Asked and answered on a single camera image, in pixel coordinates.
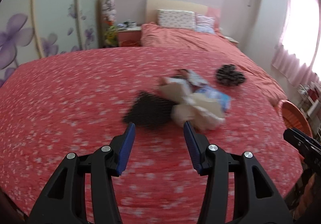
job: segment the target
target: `purple flower mural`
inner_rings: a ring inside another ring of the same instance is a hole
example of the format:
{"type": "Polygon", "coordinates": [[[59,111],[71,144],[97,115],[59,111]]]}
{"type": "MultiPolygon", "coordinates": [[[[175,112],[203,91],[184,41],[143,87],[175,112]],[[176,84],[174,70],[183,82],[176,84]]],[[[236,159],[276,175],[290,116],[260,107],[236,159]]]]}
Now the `purple flower mural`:
{"type": "Polygon", "coordinates": [[[80,48],[78,46],[73,46],[70,52],[77,52],[80,51],[80,48]]]}
{"type": "Polygon", "coordinates": [[[95,40],[95,36],[93,35],[93,33],[94,33],[93,28],[89,28],[85,30],[85,37],[86,37],[85,48],[86,49],[91,44],[91,42],[95,40]]]}
{"type": "Polygon", "coordinates": [[[68,12],[69,12],[69,14],[68,14],[68,16],[71,16],[72,18],[77,18],[77,13],[76,13],[76,7],[75,7],[75,5],[74,4],[71,4],[70,5],[70,8],[68,8],[68,12]]]}
{"type": "Polygon", "coordinates": [[[55,33],[51,33],[47,39],[41,38],[41,44],[46,57],[58,54],[59,46],[55,45],[57,39],[58,36],[55,33]]]}
{"type": "Polygon", "coordinates": [[[4,79],[0,79],[0,87],[5,83],[5,81],[8,80],[8,78],[10,77],[10,75],[13,74],[13,72],[15,71],[15,68],[7,68],[4,72],[4,79]]]}
{"type": "Polygon", "coordinates": [[[28,16],[18,13],[9,18],[5,31],[0,31],[0,70],[17,56],[17,46],[27,46],[33,38],[33,28],[22,28],[28,16]]]}
{"type": "Polygon", "coordinates": [[[67,36],[70,36],[72,33],[73,33],[73,28],[71,27],[68,29],[67,36]]]}

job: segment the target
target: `pillow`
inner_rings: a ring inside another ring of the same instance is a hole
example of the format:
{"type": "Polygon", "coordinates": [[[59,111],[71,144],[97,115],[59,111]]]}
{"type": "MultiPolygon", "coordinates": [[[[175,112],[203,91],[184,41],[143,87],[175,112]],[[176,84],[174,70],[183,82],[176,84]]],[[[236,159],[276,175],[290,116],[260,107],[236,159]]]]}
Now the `pillow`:
{"type": "Polygon", "coordinates": [[[205,16],[215,18],[214,29],[219,29],[219,17],[220,17],[219,9],[208,7],[205,16]]]}
{"type": "Polygon", "coordinates": [[[214,32],[215,18],[207,17],[203,15],[196,15],[196,32],[203,32],[209,34],[215,34],[214,32]]]}
{"type": "Polygon", "coordinates": [[[159,9],[158,24],[167,28],[183,28],[195,30],[195,13],[182,10],[159,9]]]}

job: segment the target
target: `metal screw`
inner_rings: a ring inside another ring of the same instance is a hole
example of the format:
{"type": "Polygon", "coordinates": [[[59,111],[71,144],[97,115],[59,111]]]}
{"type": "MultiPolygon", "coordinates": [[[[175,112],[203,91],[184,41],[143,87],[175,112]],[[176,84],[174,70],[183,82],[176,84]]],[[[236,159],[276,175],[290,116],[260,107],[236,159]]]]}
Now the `metal screw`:
{"type": "Polygon", "coordinates": [[[208,148],[209,148],[211,151],[217,151],[217,149],[218,149],[215,144],[209,145],[208,148]]]}
{"type": "Polygon", "coordinates": [[[244,156],[245,156],[246,158],[252,158],[252,157],[253,157],[253,154],[252,154],[250,151],[246,151],[246,152],[244,153],[244,156]]]}
{"type": "Polygon", "coordinates": [[[110,148],[109,145],[105,145],[105,146],[102,147],[102,151],[103,151],[103,152],[108,152],[108,151],[110,151],[110,150],[111,150],[111,148],[110,148]]]}
{"type": "Polygon", "coordinates": [[[67,154],[67,159],[69,159],[69,160],[73,159],[75,157],[76,157],[76,155],[73,152],[67,154]]]}

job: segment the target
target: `white shelf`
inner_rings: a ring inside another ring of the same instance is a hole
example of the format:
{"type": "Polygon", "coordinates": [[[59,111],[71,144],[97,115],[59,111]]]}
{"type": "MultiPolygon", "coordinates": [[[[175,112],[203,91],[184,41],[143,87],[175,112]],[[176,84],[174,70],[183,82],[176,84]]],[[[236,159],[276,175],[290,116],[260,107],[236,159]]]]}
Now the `white shelf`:
{"type": "Polygon", "coordinates": [[[231,37],[229,37],[229,36],[224,36],[224,35],[223,35],[223,37],[224,37],[225,39],[227,39],[228,41],[232,42],[232,43],[238,44],[238,42],[237,42],[236,40],[234,40],[233,38],[231,38],[231,37]]]}
{"type": "Polygon", "coordinates": [[[126,27],[125,29],[117,29],[117,32],[133,32],[133,31],[141,31],[142,27],[141,26],[136,26],[136,27],[126,27]]]}

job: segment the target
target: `pink nightstand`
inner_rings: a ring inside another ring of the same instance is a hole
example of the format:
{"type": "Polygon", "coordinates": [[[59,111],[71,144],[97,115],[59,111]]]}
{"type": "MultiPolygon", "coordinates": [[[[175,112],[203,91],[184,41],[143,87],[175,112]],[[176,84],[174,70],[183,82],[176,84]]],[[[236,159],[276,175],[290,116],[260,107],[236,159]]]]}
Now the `pink nightstand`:
{"type": "Polygon", "coordinates": [[[118,45],[127,40],[132,40],[140,44],[142,37],[142,27],[136,26],[133,28],[126,28],[125,30],[118,30],[118,45]]]}

